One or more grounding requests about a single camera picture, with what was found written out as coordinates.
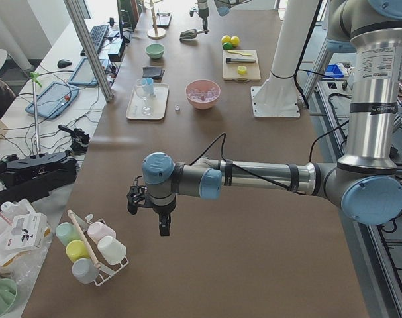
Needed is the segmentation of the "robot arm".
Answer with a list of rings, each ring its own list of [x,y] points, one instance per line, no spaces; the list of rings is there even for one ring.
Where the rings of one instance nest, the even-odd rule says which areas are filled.
[[[223,18],[213,13],[209,18],[210,34],[198,41],[179,41],[179,31],[194,22],[189,16],[191,6],[191,1],[163,4],[173,16],[164,41],[165,81],[170,87],[166,116],[152,123],[126,124],[134,144],[123,158],[126,170],[117,183],[129,184],[141,173],[144,157],[153,152],[190,162],[220,133],[227,134],[229,158],[279,163],[289,175],[289,163],[307,161],[313,139],[308,114],[298,109],[296,117],[259,117],[251,108],[250,86],[223,79],[219,43],[224,34],[239,35],[244,48],[257,50],[263,75],[267,74],[267,64],[272,65],[271,80],[266,85],[277,89],[281,82],[290,80],[289,73],[297,65],[311,24],[305,12],[314,13],[315,4],[291,2],[290,8],[295,11],[292,23],[281,21],[271,10],[234,10]],[[287,192],[288,182],[277,186],[276,178],[266,181],[255,169],[247,170],[244,178],[254,184],[254,189],[226,187],[220,200],[203,201],[199,198],[199,180],[185,175],[179,195],[170,197],[177,204],[177,230],[205,232],[211,214],[218,211],[224,211],[221,222],[231,232],[258,223],[259,216],[270,211],[277,215],[287,211],[290,217],[301,209],[315,215],[324,213],[323,207],[313,207],[312,200]]]
[[[217,13],[222,17],[227,15],[230,12],[230,9],[245,3],[249,3],[249,1],[225,1],[225,0],[214,0],[213,1]],[[192,17],[195,13],[201,18],[202,29],[195,30],[196,34],[207,34],[209,32],[208,29],[208,17],[209,17],[209,3],[208,0],[197,0],[196,4],[192,6],[189,10],[189,15]]]

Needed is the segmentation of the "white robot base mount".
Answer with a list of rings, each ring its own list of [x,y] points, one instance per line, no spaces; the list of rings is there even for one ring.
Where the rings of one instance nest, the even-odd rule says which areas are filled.
[[[251,88],[255,117],[300,117],[296,72],[320,8],[315,0],[287,2],[270,76],[262,86]]]

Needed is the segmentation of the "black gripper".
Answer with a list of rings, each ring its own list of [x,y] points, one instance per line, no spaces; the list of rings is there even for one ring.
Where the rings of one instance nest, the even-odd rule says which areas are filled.
[[[207,34],[209,32],[208,28],[208,16],[209,16],[209,7],[208,6],[199,6],[199,16],[202,18],[202,33]]]
[[[165,204],[157,205],[152,200],[148,193],[146,185],[138,185],[139,177],[135,177],[130,190],[127,194],[127,209],[132,215],[137,214],[138,208],[153,209],[155,213],[159,215],[159,230],[161,236],[170,235],[170,221],[171,212],[176,208],[176,197]]]

